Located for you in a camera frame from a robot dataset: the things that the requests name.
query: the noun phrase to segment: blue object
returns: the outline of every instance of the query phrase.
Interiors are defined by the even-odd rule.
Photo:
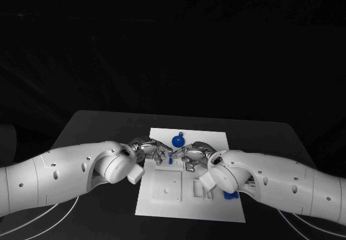
[[[238,195],[237,191],[234,193],[228,193],[224,191],[224,197],[225,197],[225,199],[238,199],[240,195]]]
[[[172,139],[172,144],[176,148],[181,148],[186,144],[186,140],[184,138],[184,133],[179,133],[179,136],[175,136]]]
[[[169,155],[169,164],[172,164],[173,163],[173,160],[172,160],[172,154],[173,154],[173,152],[171,152],[168,155]]]

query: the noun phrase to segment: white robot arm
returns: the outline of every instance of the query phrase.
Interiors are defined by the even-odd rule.
[[[208,172],[199,181],[207,189],[248,194],[260,203],[289,212],[346,225],[346,179],[328,175],[284,157],[240,150],[217,152],[195,142],[172,155],[186,170],[201,164]]]
[[[137,163],[146,158],[160,165],[165,151],[173,150],[140,137],[130,144],[106,141],[57,148],[0,168],[0,217],[67,202],[126,177],[136,184],[145,175]]]

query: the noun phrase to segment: black table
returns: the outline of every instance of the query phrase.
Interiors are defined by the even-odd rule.
[[[316,167],[293,128],[279,122],[83,110],[73,116],[52,149],[103,141],[129,143],[135,137],[149,135],[150,128],[227,132],[230,149],[286,157]],[[244,193],[240,195],[247,223],[137,216],[140,184],[133,185],[124,179],[117,184],[100,185],[80,197],[64,221],[35,239],[303,239],[277,209],[259,203]],[[61,203],[39,220],[0,237],[0,240],[26,239],[44,232],[65,216],[75,200]],[[25,224],[51,207],[26,209],[8,215],[0,224],[0,233]],[[310,238],[332,237],[312,230],[292,214],[286,216]],[[336,223],[332,228],[345,230]]]

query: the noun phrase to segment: white platform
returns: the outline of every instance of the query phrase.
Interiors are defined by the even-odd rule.
[[[217,151],[230,150],[225,132],[152,128],[150,138],[176,151],[172,138],[179,132],[184,132],[185,145],[201,141]],[[225,199],[218,187],[208,194],[198,180],[207,169],[201,165],[195,169],[194,173],[185,170],[182,159],[169,164],[169,156],[160,166],[146,159],[136,215],[246,223],[241,197]]]

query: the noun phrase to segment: white cable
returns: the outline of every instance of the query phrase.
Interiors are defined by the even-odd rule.
[[[11,231],[5,232],[0,234],[0,237],[9,233],[12,233],[13,231],[19,230],[22,227],[25,227],[28,224],[31,224],[34,221],[36,221],[42,216],[45,216],[49,211],[58,206],[60,204],[55,204],[54,207],[47,211],[44,212],[32,221],[29,221],[26,224],[24,224],[22,226],[16,227],[15,229],[12,229]]]
[[[73,206],[73,208],[70,209],[70,211],[68,211],[67,215],[64,216],[64,218],[61,219],[61,221],[62,221],[62,220],[65,219],[65,217],[70,215],[70,213],[71,213],[71,211],[73,211],[73,209],[74,209],[74,207],[75,207],[75,205],[77,205],[77,203],[78,203],[78,198],[80,198],[80,196],[77,197],[75,202],[74,202],[74,206]],[[44,234],[47,231],[49,231],[49,230],[60,224],[60,222],[58,222],[48,230],[45,230],[41,234]],[[25,240],[29,240],[29,239],[36,238],[41,234],[29,237],[29,238],[25,239]]]
[[[303,237],[306,240],[310,240],[310,239],[302,234],[302,232],[296,229],[296,227],[293,226],[293,224],[292,224],[290,221],[287,220],[287,218],[286,218],[286,216],[284,216],[284,214],[282,213],[280,210],[279,210],[279,212],[280,212],[280,214],[282,214],[284,220],[289,222],[290,226],[292,226],[293,229],[296,230],[296,232],[302,235],[302,237]]]
[[[310,227],[313,227],[315,229],[319,229],[321,231],[323,231],[323,232],[328,233],[328,234],[332,234],[332,235],[336,235],[336,236],[339,236],[339,237],[342,237],[342,238],[346,238],[346,235],[338,234],[338,233],[335,233],[335,232],[332,232],[332,231],[328,231],[328,230],[319,228],[319,227],[315,226],[312,223],[309,223],[302,217],[299,217],[296,214],[293,214],[293,215],[295,215]]]

